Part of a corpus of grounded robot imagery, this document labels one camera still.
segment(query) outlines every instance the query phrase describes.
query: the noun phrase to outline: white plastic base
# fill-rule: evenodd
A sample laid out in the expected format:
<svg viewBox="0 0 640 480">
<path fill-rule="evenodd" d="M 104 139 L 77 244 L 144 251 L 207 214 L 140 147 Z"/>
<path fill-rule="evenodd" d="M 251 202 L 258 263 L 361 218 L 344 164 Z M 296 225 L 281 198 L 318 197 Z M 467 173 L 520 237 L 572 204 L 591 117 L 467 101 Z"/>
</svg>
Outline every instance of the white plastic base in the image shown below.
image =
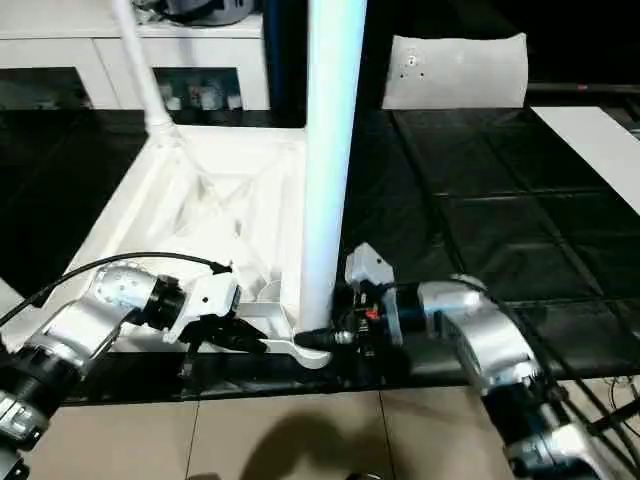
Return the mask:
<svg viewBox="0 0 640 480">
<path fill-rule="evenodd" d="M 329 354 L 292 342 L 294 331 L 305 329 L 300 315 L 304 131 L 199 126 L 178 131 L 182 138 L 173 142 L 145 144 L 70 268 L 143 250 L 232 262 L 243 290 L 238 315 L 269 336 L 268 351 L 290 354 L 307 368 L 326 365 Z M 207 271 L 176 260 L 139 263 L 182 284 Z M 77 298 L 90 280 L 87 275 L 56 289 L 40 318 Z M 147 327 L 127 326 L 122 333 L 114 346 L 118 351 L 184 349 L 163 343 L 162 334 Z M 20 329 L 15 338 L 28 336 Z"/>
</svg>

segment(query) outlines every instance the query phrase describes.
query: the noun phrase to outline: tile floor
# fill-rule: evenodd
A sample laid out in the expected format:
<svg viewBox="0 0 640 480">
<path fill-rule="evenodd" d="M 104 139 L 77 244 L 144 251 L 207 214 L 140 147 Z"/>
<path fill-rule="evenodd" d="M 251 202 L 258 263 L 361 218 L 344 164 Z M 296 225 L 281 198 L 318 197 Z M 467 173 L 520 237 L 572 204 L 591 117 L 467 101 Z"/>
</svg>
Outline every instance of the tile floor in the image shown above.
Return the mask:
<svg viewBox="0 0 640 480">
<path fill-rule="evenodd" d="M 34 480 L 513 478 L 467 388 L 65 408 L 28 463 Z"/>
</svg>

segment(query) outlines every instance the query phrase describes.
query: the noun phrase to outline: white cylinder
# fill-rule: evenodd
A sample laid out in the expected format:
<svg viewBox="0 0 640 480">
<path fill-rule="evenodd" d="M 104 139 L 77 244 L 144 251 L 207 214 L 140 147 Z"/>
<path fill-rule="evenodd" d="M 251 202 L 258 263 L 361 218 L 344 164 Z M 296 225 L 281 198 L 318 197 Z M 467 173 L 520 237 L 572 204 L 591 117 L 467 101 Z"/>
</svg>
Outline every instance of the white cylinder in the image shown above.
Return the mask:
<svg viewBox="0 0 640 480">
<path fill-rule="evenodd" d="M 144 107 L 147 132 L 152 134 L 158 130 L 158 127 L 166 127 L 173 122 L 164 108 L 153 70 L 145 59 L 142 43 L 137 34 L 138 26 L 131 0 L 113 0 L 113 13 L 120 26 L 122 43 L 129 59 L 129 70 L 136 82 L 138 95 Z"/>
<path fill-rule="evenodd" d="M 328 325 L 335 286 L 366 0 L 311 0 L 300 319 Z"/>
</svg>

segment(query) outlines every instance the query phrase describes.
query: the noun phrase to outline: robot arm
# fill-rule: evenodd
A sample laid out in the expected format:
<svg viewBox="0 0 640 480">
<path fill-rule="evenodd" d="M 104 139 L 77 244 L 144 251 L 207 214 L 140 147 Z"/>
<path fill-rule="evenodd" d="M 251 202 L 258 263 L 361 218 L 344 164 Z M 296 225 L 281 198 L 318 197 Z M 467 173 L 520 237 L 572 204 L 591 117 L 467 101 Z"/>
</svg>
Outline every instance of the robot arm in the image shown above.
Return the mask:
<svg viewBox="0 0 640 480">
<path fill-rule="evenodd" d="M 163 331 L 166 342 L 189 337 L 201 343 L 204 336 L 186 335 L 193 322 L 242 322 L 233 318 L 238 294 L 231 273 L 198 277 L 183 290 L 176 279 L 154 276 L 134 264 L 100 269 L 82 297 L 63 306 L 0 365 L 0 479 L 27 478 L 29 470 L 18 450 L 35 446 L 49 419 L 109 350 L 123 323 L 147 323 Z M 261 344 L 261 334 L 253 333 Z"/>
<path fill-rule="evenodd" d="M 460 276 L 417 285 L 411 300 L 421 312 L 417 320 L 400 318 L 405 309 L 398 305 L 393 269 L 369 245 L 347 258 L 345 280 L 354 290 L 352 313 L 337 329 L 298 334 L 301 346 L 350 347 L 374 358 L 380 346 L 401 345 L 405 332 L 426 331 L 453 347 L 503 439 L 515 476 L 615 478 L 590 435 L 565 412 L 519 328 L 478 280 Z"/>
</svg>

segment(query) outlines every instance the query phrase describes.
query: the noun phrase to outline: black tabletop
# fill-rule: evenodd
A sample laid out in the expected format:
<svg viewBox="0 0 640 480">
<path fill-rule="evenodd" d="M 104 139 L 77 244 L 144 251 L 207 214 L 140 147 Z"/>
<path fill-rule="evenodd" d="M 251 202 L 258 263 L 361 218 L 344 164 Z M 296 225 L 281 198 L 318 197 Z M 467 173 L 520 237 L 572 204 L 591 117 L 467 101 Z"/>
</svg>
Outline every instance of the black tabletop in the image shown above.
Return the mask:
<svg viewBox="0 0 640 480">
<path fill-rule="evenodd" d="M 293 127 L 227 112 L 178 120 Z M 23 295 L 57 277 L 145 141 L 139 112 L 0 114 L 0 277 Z M 584 377 L 637 372 L 640 217 L 524 110 L 360 112 L 339 271 L 369 242 L 398 282 L 468 273 Z M 336 303 L 344 285 L 338 277 Z M 319 371 L 287 356 L 109 354 L 72 401 L 170 401 L 465 383 L 452 352 L 409 337 L 384 378 L 356 359 Z"/>
</svg>

